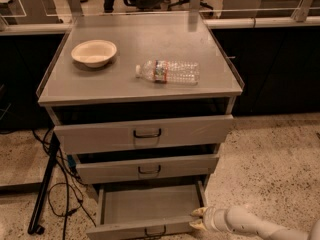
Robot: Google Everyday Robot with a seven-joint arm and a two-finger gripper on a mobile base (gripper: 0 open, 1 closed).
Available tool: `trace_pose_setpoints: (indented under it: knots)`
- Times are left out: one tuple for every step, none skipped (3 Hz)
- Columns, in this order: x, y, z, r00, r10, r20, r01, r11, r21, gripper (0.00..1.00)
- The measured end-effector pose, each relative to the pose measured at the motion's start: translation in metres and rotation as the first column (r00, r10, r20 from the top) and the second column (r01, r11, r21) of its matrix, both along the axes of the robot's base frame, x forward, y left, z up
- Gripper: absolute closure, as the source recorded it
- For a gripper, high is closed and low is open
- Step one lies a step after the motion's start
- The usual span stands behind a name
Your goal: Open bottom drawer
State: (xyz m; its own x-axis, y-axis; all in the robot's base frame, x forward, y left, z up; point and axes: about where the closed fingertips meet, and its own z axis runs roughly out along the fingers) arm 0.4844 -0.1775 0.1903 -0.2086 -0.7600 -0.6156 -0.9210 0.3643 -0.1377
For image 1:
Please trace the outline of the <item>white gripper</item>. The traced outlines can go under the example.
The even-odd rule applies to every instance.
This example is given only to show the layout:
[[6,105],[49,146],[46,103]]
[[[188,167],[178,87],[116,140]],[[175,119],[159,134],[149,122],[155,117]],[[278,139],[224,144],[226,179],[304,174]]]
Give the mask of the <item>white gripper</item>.
[[191,221],[189,225],[196,230],[208,230],[211,232],[217,231],[215,225],[215,209],[213,207],[201,207],[193,210],[191,215],[194,217],[202,217]]

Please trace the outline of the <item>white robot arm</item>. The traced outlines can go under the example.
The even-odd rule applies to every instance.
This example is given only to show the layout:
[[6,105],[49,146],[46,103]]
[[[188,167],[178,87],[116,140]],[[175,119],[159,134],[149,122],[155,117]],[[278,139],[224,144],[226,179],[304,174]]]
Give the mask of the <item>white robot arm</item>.
[[306,233],[263,220],[241,206],[227,209],[201,207],[191,215],[196,217],[196,220],[189,225],[197,230],[251,235],[262,240],[320,240],[320,220]]

